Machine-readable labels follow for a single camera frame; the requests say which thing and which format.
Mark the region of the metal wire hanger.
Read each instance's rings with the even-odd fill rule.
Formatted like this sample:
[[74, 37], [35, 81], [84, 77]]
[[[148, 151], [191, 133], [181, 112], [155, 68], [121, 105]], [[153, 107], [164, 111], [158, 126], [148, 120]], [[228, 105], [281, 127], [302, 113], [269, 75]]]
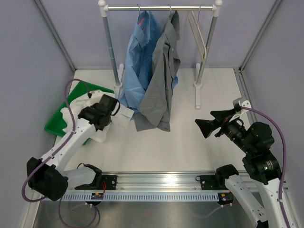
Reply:
[[190, 28], [193, 34], [193, 37], [195, 39], [195, 43], [197, 45], [199, 55], [201, 58], [202, 63], [206, 63], [207, 60], [207, 47], [205, 44], [204, 37], [202, 35], [202, 32], [200, 30], [200, 25], [199, 25], [199, 19], [200, 19], [200, 11], [201, 11], [202, 6], [199, 6], [199, 12], [198, 12], [198, 17], [194, 14], [194, 11], [188, 11], [187, 17], [188, 17], [188, 22], [190, 24]]

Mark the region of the white shirt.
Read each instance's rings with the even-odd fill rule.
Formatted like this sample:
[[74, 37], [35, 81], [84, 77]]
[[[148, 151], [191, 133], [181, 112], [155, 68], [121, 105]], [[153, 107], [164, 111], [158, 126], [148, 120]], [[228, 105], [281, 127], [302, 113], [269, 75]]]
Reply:
[[[84, 95], [81, 95], [81, 96], [75, 98], [74, 100], [72, 100], [72, 102], [70, 103], [70, 108], [71, 108], [74, 118], [76, 119], [77, 115], [85, 107], [91, 106], [91, 105], [99, 102], [103, 95], [115, 97], [115, 94], [113, 94], [113, 93], [103, 92], [101, 90], [94, 90], [94, 91], [92, 91], [91, 98], [88, 98], [87, 94], [84, 94]], [[62, 108], [60, 110], [60, 112], [62, 113], [63, 120], [67, 124], [67, 126], [63, 128], [63, 132], [67, 133], [68, 131], [72, 130], [71, 115], [70, 115], [67, 107]], [[92, 137], [90, 137], [90, 139], [92, 139], [96, 142], [99, 142], [99, 143], [103, 143], [104, 141], [106, 141], [106, 135], [110, 129], [111, 124], [116, 124], [121, 127], [126, 127], [129, 123], [131, 117], [133, 116], [133, 113], [134, 113], [133, 110], [125, 107], [122, 104], [118, 113], [111, 118], [111, 120], [112, 120], [111, 123], [108, 126], [106, 126], [103, 131], [97, 131]]]

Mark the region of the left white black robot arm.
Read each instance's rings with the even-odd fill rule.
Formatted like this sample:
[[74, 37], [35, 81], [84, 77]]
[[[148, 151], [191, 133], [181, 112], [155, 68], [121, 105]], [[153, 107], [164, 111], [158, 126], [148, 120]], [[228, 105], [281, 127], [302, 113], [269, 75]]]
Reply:
[[85, 164], [81, 168], [66, 171], [65, 167], [83, 143], [111, 123], [111, 118], [120, 107], [116, 98], [103, 95], [99, 102], [85, 107], [77, 117], [72, 117], [72, 130], [41, 158], [32, 157], [27, 162], [28, 177], [21, 190], [23, 199], [31, 201], [26, 197], [26, 186], [42, 194], [42, 198], [52, 201], [61, 199], [67, 189], [96, 190], [100, 186], [104, 187], [99, 168]]

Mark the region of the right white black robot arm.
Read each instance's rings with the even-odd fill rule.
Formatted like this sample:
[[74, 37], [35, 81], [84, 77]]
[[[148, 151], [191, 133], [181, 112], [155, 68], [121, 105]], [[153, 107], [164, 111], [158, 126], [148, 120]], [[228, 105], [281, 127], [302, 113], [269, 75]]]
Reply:
[[283, 156], [286, 156], [284, 135], [278, 125], [264, 113], [249, 108], [240, 107], [225, 111], [212, 111], [214, 120], [196, 119], [203, 136], [208, 138], [218, 129], [215, 137], [227, 136], [244, 153], [242, 159], [244, 168], [256, 185], [262, 202], [250, 192], [248, 187], [232, 164], [216, 169], [215, 184], [227, 188], [238, 200], [246, 212], [252, 225], [256, 228], [296, 228], [295, 216], [283, 192], [285, 180], [285, 164], [279, 164], [270, 148], [275, 142], [270, 126], [263, 122], [254, 122], [248, 129], [237, 116], [243, 111], [251, 111], [270, 121], [277, 129], [283, 147]]

